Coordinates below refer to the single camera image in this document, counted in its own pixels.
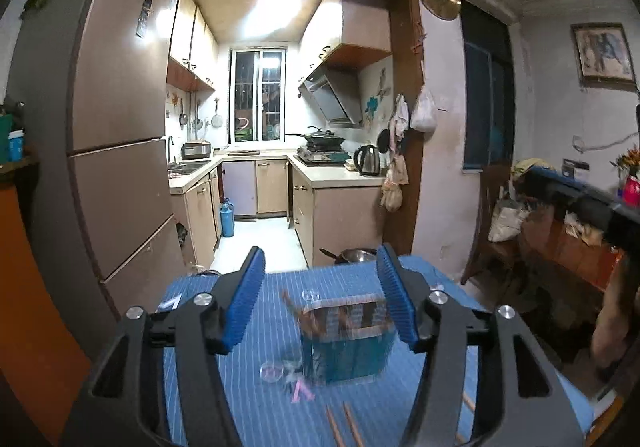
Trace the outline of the person's right hand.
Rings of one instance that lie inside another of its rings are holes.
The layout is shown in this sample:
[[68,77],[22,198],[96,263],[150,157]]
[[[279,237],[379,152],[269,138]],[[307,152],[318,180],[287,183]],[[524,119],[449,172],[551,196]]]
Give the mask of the person's right hand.
[[628,347],[627,335],[639,315],[639,271],[624,255],[614,267],[591,339],[591,357],[605,370],[620,361]]

